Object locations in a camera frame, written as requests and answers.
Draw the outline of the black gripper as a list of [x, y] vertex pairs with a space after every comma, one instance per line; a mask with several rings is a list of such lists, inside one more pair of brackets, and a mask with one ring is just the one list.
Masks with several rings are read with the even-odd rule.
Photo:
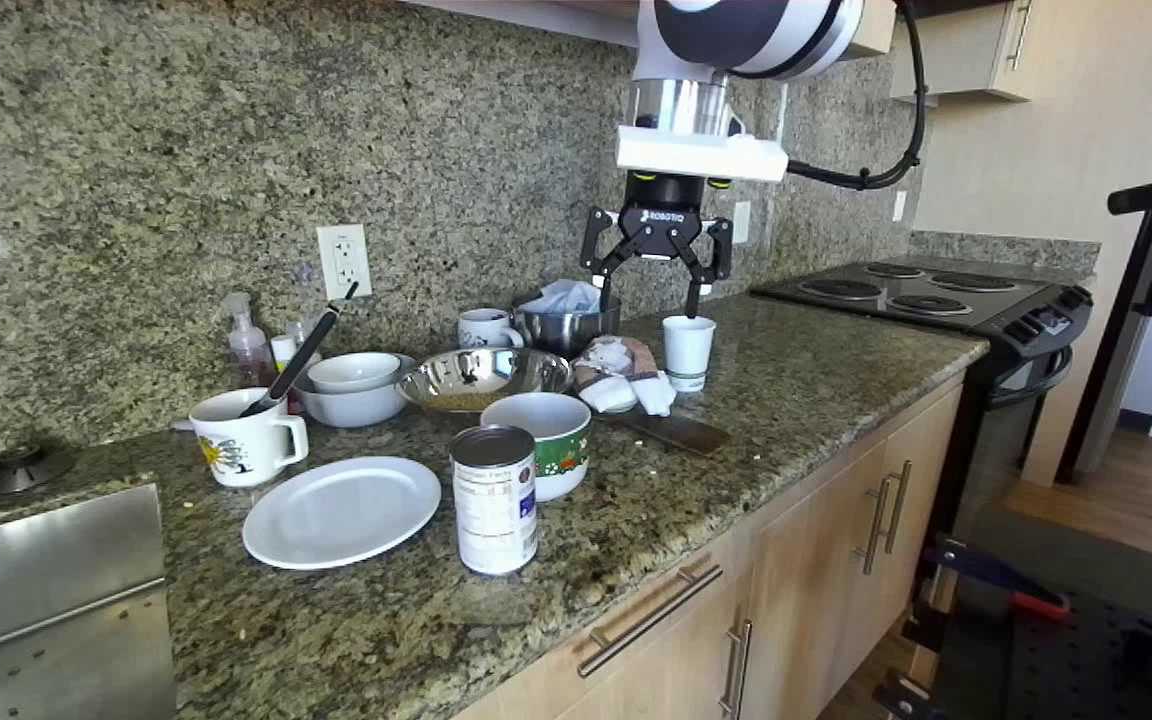
[[600, 288], [600, 310], [618, 303], [611, 278], [632, 256], [679, 262], [688, 270], [684, 317], [699, 317], [699, 296], [731, 278], [731, 222], [699, 222], [703, 184], [696, 175], [632, 172], [619, 218], [594, 209], [582, 242], [582, 270]]

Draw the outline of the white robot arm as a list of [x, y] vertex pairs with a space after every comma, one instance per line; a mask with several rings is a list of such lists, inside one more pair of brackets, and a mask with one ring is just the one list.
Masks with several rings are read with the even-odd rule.
[[679, 262], [684, 311], [731, 274], [731, 222], [703, 218], [712, 181], [780, 184], [794, 162], [730, 109], [730, 79], [816, 77], [843, 56], [863, 0], [641, 0], [635, 109], [618, 128], [625, 206], [594, 209], [582, 270], [611, 303], [628, 262]]

